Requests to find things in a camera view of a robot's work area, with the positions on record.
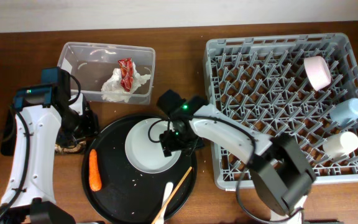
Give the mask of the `wooden chopstick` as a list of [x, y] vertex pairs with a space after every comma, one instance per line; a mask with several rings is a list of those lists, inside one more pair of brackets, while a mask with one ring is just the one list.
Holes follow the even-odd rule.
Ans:
[[155, 222], [157, 221], [158, 217], [160, 216], [160, 214], [162, 213], [162, 210], [164, 208], [166, 208], [168, 206], [168, 204], [170, 203], [171, 199], [173, 198], [173, 196], [176, 194], [176, 192], [178, 191], [178, 189], [181, 187], [182, 183], [184, 183], [184, 181], [186, 180], [186, 178], [188, 177], [188, 175], [190, 174], [190, 172], [193, 170], [192, 167], [189, 167], [188, 170], [185, 172], [185, 174], [183, 175], [183, 177], [181, 178], [181, 180], [179, 181], [179, 183], [177, 184], [177, 186], [172, 190], [172, 193], [170, 194], [168, 200], [166, 201], [166, 203], [164, 205], [162, 205], [160, 211], [158, 212], [158, 214], [156, 215], [156, 217], [153, 219], [152, 224], [155, 224]]

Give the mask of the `grey round plate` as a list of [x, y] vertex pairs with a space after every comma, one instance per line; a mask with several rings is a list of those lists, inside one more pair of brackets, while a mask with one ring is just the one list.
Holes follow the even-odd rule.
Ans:
[[174, 151], [165, 157], [160, 143], [149, 139], [149, 129], [158, 118], [147, 118], [139, 121], [129, 131], [125, 141], [125, 153], [128, 161], [137, 170], [158, 174], [171, 168], [180, 158], [181, 152]]

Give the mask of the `red snack wrapper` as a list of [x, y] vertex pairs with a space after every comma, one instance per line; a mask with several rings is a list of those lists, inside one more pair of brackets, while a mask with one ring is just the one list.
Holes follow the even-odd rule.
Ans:
[[125, 58], [118, 61], [121, 70], [121, 86], [126, 92], [130, 92], [134, 81], [134, 67], [131, 58]]

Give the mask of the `pink bowl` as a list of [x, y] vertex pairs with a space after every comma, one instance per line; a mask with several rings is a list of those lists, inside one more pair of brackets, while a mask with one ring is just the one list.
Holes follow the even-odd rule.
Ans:
[[331, 73], [322, 56], [305, 58], [304, 66], [308, 80], [314, 90], [321, 90], [331, 83]]

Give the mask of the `large white napkin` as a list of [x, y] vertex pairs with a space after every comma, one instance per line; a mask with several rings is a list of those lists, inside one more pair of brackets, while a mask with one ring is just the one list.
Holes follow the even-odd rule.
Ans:
[[151, 79], [150, 74], [141, 75], [136, 70], [136, 65], [132, 62], [132, 68], [134, 69], [133, 82], [131, 89], [126, 91], [121, 85], [121, 69], [115, 68], [112, 72], [112, 76], [103, 83], [101, 92], [102, 99], [110, 102], [124, 101], [127, 103], [131, 98], [131, 94], [135, 93], [140, 87], [143, 87], [147, 81]]

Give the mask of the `white plastic cup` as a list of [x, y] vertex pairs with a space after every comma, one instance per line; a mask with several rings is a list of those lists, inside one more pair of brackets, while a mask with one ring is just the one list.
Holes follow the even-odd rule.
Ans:
[[332, 159], [348, 155], [357, 148], [358, 136], [350, 131], [330, 136], [323, 144], [323, 151]]

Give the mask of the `light blue cup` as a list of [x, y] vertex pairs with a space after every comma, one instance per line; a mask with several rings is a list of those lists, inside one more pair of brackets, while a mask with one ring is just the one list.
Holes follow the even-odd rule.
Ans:
[[351, 98], [337, 104], [329, 113], [329, 116], [339, 126], [345, 126], [358, 119], [358, 98]]

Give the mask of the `rice and mushroom leftovers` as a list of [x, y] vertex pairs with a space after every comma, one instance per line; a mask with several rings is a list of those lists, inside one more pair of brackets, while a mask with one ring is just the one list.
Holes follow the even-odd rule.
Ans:
[[55, 152], [57, 154], [81, 154], [86, 148], [86, 141], [79, 142], [76, 146], [61, 147], [55, 145]]

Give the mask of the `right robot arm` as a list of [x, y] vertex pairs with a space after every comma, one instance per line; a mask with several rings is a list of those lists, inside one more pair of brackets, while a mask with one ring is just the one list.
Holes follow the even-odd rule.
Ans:
[[164, 156], [191, 152], [207, 139], [244, 163], [257, 195], [270, 209], [269, 223], [303, 223], [303, 205], [316, 175], [296, 139], [254, 131], [221, 113], [207, 100], [182, 98], [167, 90], [157, 101], [168, 128], [158, 143]]

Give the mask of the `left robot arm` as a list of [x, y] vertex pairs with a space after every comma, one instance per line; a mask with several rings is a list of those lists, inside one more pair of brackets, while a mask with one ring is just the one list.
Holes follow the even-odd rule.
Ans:
[[42, 70], [41, 83], [17, 90], [14, 159], [0, 203], [0, 223], [74, 223], [53, 192], [55, 146], [73, 146], [99, 134], [98, 117], [85, 96], [71, 95], [76, 78], [60, 67]]

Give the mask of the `white plastic fork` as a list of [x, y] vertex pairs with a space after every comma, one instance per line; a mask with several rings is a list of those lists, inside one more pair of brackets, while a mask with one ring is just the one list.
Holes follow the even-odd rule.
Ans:
[[[163, 202], [162, 205], [164, 205], [166, 203], [166, 201], [168, 200], [170, 194], [172, 193], [173, 190], [173, 183], [172, 182], [167, 182], [166, 186], [165, 186], [165, 190], [164, 190], [164, 194], [163, 194]], [[155, 224], [164, 224], [164, 214], [167, 208], [164, 208], [162, 210], [162, 213], [160, 214], [160, 216], [158, 217], [157, 221], [155, 222]]]

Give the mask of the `orange carrot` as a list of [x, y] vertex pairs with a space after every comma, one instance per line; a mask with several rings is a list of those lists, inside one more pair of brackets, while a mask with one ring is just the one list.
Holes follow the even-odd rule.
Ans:
[[101, 190], [102, 181], [98, 168], [98, 157], [95, 149], [90, 150], [89, 153], [89, 186], [94, 192]]

